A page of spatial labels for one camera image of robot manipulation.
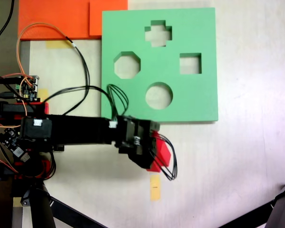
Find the yellow tape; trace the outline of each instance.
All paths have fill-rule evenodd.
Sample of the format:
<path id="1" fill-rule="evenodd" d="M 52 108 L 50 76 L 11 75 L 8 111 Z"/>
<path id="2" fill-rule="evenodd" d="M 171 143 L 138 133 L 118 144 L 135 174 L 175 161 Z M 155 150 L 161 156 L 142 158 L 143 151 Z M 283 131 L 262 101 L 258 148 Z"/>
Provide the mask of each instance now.
<path id="1" fill-rule="evenodd" d="M 38 89 L 38 97 L 40 97 L 41 102 L 49 97 L 47 89 Z"/>
<path id="2" fill-rule="evenodd" d="M 13 207 L 15 208 L 21 208 L 22 204 L 20 203 L 21 197 L 14 197 L 13 198 Z"/>
<path id="3" fill-rule="evenodd" d="M 66 49 L 73 48 L 71 42 L 68 40 L 47 40 L 46 41 L 47 49 Z"/>
<path id="4" fill-rule="evenodd" d="M 150 176 L 151 201 L 160 199 L 160 176 L 158 174 Z"/>

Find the circuit board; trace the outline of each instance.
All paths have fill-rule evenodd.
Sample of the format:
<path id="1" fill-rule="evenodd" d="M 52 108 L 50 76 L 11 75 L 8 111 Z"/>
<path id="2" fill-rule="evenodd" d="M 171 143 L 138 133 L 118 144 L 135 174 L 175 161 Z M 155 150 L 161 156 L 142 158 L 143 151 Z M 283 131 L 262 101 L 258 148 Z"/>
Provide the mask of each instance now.
<path id="1" fill-rule="evenodd" d="M 29 102 L 40 102 L 40 98 L 38 98 L 38 76 L 32 76 L 33 78 L 28 79 L 29 82 L 33 85 L 30 87 L 26 81 L 22 83 L 21 86 L 21 96 Z M 16 84 L 16 91 L 19 93 L 20 92 L 20 85 Z M 17 102 L 20 103 L 22 102 L 21 99 L 17 98 Z"/>
<path id="2" fill-rule="evenodd" d="M 18 146 L 18 134 L 14 129 L 7 128 L 4 130 L 4 134 L 0 134 L 0 142 L 6 146 L 12 153 L 21 161 L 26 162 L 30 159 L 27 152 Z"/>

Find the orange board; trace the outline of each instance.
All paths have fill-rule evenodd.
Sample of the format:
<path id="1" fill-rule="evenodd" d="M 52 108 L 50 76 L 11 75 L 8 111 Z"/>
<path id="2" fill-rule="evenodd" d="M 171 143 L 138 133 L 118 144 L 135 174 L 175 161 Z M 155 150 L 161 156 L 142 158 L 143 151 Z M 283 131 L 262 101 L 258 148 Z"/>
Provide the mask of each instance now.
<path id="1" fill-rule="evenodd" d="M 51 23 L 71 39 L 89 38 L 90 0 L 19 0 L 18 34 L 34 22 Z M 21 40 L 55 40 L 63 36 L 56 30 L 35 26 Z"/>
<path id="2" fill-rule="evenodd" d="M 18 34 L 34 22 L 57 26 L 71 39 L 100 39 L 102 11 L 127 10 L 128 0 L 19 0 Z M 29 28 L 21 40 L 64 37 L 47 26 Z"/>
<path id="3" fill-rule="evenodd" d="M 102 12 L 110 10 L 127 10 L 128 0 L 91 0 L 90 2 L 90 37 L 101 39 Z"/>

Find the white table surface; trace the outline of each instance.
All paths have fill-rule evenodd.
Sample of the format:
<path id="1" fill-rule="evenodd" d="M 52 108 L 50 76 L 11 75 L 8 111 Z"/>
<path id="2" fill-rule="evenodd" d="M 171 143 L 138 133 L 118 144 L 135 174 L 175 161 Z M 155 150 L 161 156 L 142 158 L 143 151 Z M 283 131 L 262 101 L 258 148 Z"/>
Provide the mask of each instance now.
<path id="1" fill-rule="evenodd" d="M 110 228 L 215 228 L 276 196 L 285 184 L 285 0 L 129 0 L 130 10 L 195 7 L 216 8 L 219 121 L 162 125 L 176 149 L 177 179 L 161 174 L 161 199 L 151 201 L 151 174 L 114 147 L 67 146 L 45 182 L 52 196 Z M 75 43 L 99 86 L 101 42 Z M 74 50 L 46 49 L 44 41 L 31 42 L 29 73 L 50 94 L 84 84 Z M 51 114 L 82 95 L 51 100 Z M 100 95 L 91 91 L 72 115 L 99 116 Z"/>

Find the green foam board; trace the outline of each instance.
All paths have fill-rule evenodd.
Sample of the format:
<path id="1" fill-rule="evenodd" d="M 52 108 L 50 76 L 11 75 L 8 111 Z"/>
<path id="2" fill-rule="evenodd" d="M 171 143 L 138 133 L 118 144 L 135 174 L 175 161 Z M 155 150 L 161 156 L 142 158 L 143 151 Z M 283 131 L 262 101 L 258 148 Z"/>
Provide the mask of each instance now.
<path id="1" fill-rule="evenodd" d="M 172 39 L 165 47 L 152 47 L 145 40 L 151 25 L 165 23 Z M 122 55 L 135 53 L 140 71 L 132 79 L 115 74 L 114 63 Z M 198 74 L 181 74 L 180 57 L 200 58 Z M 146 102 L 150 86 L 164 83 L 173 93 L 162 110 Z M 101 86 L 119 86 L 129 97 L 126 115 L 159 122 L 217 121 L 217 69 L 215 9 L 161 9 L 104 11 L 102 14 Z M 119 112 L 122 104 L 117 103 Z M 110 118 L 107 98 L 101 96 L 101 115 Z"/>

